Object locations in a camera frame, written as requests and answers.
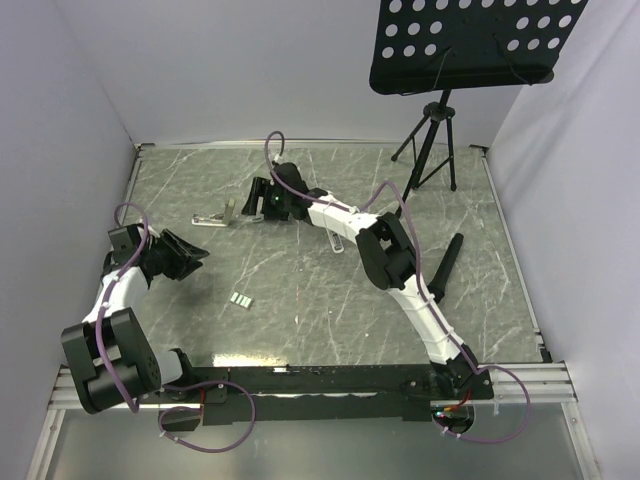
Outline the stapler top part white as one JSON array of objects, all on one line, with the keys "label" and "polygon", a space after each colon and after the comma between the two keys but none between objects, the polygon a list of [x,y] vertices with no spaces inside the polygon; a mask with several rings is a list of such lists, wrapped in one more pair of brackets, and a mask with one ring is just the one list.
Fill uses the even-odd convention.
[{"label": "stapler top part white", "polygon": [[199,227],[226,228],[234,217],[236,202],[233,198],[226,201],[222,212],[213,214],[195,213],[191,218],[191,224]]}]

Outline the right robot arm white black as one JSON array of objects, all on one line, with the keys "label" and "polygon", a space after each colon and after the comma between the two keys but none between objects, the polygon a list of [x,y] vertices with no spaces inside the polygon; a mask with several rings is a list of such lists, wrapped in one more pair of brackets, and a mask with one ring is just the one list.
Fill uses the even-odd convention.
[{"label": "right robot arm white black", "polygon": [[448,398],[469,390],[478,361],[438,306],[464,236],[453,236],[435,276],[426,284],[418,272],[419,255],[396,214],[363,212],[326,190],[310,189],[293,163],[275,163],[272,168],[269,179],[252,179],[242,214],[277,221],[294,218],[354,243],[369,281],[391,295],[418,332],[438,390]]}]

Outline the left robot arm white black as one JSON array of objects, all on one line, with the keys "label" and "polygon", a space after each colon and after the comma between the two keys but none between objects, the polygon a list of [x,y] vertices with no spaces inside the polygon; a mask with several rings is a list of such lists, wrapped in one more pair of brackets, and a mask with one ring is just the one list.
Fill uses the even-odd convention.
[{"label": "left robot arm white black", "polygon": [[156,353],[134,310],[152,280],[181,281],[209,256],[168,229],[143,236],[143,225],[109,232],[112,250],[105,257],[98,298],[84,320],[63,330],[66,364],[83,409],[97,414],[137,401],[162,388],[177,402],[192,398],[198,378],[179,348]]}]

